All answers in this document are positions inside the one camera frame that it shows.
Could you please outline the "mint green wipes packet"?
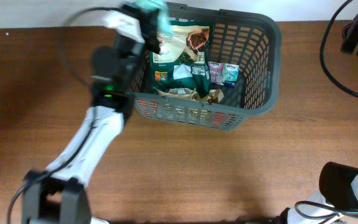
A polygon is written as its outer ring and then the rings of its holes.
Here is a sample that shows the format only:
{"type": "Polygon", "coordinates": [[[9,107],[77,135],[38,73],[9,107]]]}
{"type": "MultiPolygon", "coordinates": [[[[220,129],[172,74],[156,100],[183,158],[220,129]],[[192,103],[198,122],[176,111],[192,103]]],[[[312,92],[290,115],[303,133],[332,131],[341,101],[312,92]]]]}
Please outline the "mint green wipes packet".
{"type": "Polygon", "coordinates": [[[136,0],[132,2],[132,4],[136,4],[140,8],[142,8],[145,12],[149,12],[152,9],[159,9],[158,15],[158,31],[159,34],[164,34],[168,37],[173,36],[173,31],[171,28],[171,23],[169,20],[169,9],[165,1],[163,0],[136,0]]]}

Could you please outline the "green coffee bean bag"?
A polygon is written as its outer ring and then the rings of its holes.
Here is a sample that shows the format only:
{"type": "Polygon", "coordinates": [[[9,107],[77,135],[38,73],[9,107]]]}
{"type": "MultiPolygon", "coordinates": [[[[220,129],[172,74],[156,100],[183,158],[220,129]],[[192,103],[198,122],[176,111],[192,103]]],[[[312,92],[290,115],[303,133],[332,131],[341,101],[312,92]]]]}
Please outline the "green coffee bean bag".
{"type": "Polygon", "coordinates": [[[173,36],[157,34],[160,53],[150,53],[150,81],[158,90],[189,88],[208,95],[211,78],[208,49],[213,24],[201,21],[171,21],[173,36]]]}

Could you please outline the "beige paper pouch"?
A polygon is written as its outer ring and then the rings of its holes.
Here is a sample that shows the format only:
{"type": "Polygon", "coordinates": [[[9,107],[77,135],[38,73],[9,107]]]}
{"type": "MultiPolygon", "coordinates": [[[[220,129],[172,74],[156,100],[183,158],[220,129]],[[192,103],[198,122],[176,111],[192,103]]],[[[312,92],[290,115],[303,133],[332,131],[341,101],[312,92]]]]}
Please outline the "beige paper pouch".
{"type": "Polygon", "coordinates": [[[189,88],[171,88],[167,91],[162,91],[154,87],[154,90],[162,97],[177,98],[180,100],[197,100],[199,98],[198,92],[189,88]]]}

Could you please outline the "Kleenex tissue multipack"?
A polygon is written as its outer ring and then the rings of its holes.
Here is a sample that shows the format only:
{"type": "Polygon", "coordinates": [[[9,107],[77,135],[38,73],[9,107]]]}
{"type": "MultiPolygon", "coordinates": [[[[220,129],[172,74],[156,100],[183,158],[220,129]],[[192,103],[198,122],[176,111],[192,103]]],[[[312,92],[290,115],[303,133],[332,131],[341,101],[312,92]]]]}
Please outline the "Kleenex tissue multipack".
{"type": "Polygon", "coordinates": [[[234,88],[237,84],[240,66],[230,63],[208,62],[211,83],[234,88]]]}

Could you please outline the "orange spaghetti packet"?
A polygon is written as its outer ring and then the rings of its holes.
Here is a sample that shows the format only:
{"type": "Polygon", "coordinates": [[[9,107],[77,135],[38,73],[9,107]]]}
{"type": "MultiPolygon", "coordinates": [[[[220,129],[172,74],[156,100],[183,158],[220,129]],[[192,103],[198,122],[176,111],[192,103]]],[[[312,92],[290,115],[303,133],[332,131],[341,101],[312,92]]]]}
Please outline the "orange spaghetti packet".
{"type": "Polygon", "coordinates": [[[170,103],[159,103],[143,99],[136,100],[135,107],[140,114],[150,119],[214,129],[229,128],[231,124],[226,124],[226,122],[233,121],[234,118],[234,115],[225,115],[223,112],[212,112],[211,110],[190,108],[188,106],[175,106],[170,103]]]}

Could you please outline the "brown clear snack bag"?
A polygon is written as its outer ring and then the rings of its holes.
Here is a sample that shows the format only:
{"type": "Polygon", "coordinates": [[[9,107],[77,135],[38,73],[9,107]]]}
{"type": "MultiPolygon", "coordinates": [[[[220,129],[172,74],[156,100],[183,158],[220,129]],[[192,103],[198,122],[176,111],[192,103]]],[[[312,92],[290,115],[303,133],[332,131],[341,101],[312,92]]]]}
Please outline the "brown clear snack bag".
{"type": "Polygon", "coordinates": [[[224,93],[220,89],[210,90],[209,94],[205,97],[200,97],[198,93],[195,93],[193,95],[193,100],[202,103],[208,103],[208,104],[219,103],[223,98],[224,98],[224,93]]]}

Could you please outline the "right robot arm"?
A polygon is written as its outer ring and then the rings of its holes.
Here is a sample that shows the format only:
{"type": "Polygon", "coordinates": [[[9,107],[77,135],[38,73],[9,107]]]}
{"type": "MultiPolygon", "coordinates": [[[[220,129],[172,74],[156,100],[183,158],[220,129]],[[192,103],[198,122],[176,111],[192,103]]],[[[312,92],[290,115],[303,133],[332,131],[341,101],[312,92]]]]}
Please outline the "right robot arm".
{"type": "MultiPolygon", "coordinates": [[[[358,45],[358,14],[343,28],[342,39],[341,51],[352,54],[358,45]]],[[[321,170],[319,189],[271,223],[335,223],[343,216],[358,218],[358,168],[328,162],[321,170]]]]}

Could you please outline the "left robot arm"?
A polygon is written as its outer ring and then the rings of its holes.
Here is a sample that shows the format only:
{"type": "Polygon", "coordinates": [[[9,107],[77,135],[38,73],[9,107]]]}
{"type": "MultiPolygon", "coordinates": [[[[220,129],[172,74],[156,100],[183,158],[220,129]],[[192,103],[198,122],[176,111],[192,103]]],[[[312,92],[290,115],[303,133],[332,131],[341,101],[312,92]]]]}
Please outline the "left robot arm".
{"type": "Polygon", "coordinates": [[[91,176],[110,143],[131,117],[131,86],[147,52],[158,53],[157,35],[171,33],[163,1],[125,2],[104,7],[106,27],[116,31],[112,45],[91,57],[93,82],[86,87],[91,104],[79,130],[62,153],[43,171],[29,171],[12,202],[21,200],[22,223],[102,223],[86,194],[91,176]]]}

